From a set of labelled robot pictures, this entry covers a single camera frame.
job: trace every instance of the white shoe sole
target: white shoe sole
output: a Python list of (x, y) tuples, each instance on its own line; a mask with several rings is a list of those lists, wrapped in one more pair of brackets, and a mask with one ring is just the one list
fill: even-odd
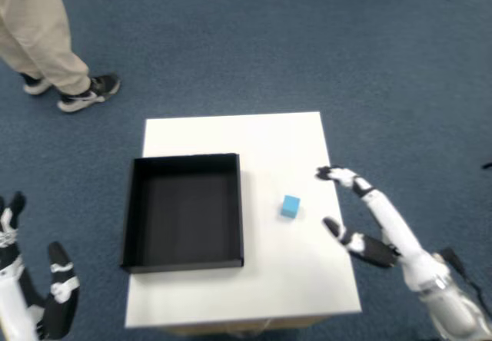
[(89, 99), (87, 101), (73, 101), (72, 103), (64, 103), (63, 101), (58, 101), (57, 105), (60, 111), (64, 111), (65, 113), (74, 113), (77, 111), (80, 111), (84, 108), (90, 107), (94, 103), (103, 103), (107, 101), (112, 95), (116, 94), (118, 90), (120, 90), (120, 84), (121, 82), (119, 81), (115, 87), (105, 96), (98, 96), (94, 99)]
[(24, 91), (30, 95), (41, 95), (52, 86), (52, 83), (45, 78), (41, 79), (36, 86), (24, 85)]

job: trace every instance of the black box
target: black box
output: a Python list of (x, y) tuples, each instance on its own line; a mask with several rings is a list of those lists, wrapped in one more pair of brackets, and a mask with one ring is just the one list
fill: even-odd
[(123, 240), (130, 273), (242, 267), (239, 155), (135, 159)]

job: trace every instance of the shoe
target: shoe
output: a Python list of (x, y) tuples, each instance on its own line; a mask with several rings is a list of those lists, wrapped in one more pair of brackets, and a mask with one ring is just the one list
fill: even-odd
[(21, 74), (21, 76), (25, 81), (24, 91), (30, 95), (41, 95), (52, 86), (46, 78), (35, 79), (27, 74)]
[(87, 91), (78, 95), (61, 94), (58, 108), (66, 113), (74, 113), (94, 103), (107, 101), (118, 92), (120, 83), (120, 79), (116, 74), (106, 74), (91, 78), (91, 86)]

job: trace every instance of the table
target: table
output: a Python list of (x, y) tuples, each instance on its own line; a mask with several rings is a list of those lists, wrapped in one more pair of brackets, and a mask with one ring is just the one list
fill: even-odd
[[(125, 326), (176, 333), (308, 326), (361, 311), (350, 257), (321, 224), (341, 221), (318, 112), (150, 119), (144, 157), (238, 153), (244, 267), (132, 274)], [(295, 219), (284, 195), (300, 197)]]

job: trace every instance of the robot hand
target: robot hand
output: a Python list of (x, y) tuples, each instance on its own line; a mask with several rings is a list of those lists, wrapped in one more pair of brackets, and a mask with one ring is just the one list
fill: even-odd
[(45, 299), (35, 290), (17, 245), (18, 216), (25, 198), (16, 193), (4, 209), (0, 198), (0, 324), (8, 341), (61, 339), (78, 302), (78, 279), (60, 243), (48, 247), (52, 287)]
[(365, 179), (341, 167), (321, 167), (317, 177), (333, 180), (352, 189), (366, 204), (390, 245), (354, 233), (330, 218), (324, 219), (329, 231), (358, 258), (380, 267), (402, 266), (404, 280), (411, 291), (418, 293), (437, 331), (453, 341), (492, 340), (490, 321), (484, 311), (463, 293), (451, 278), (440, 257), (425, 251), (404, 218), (386, 195)]

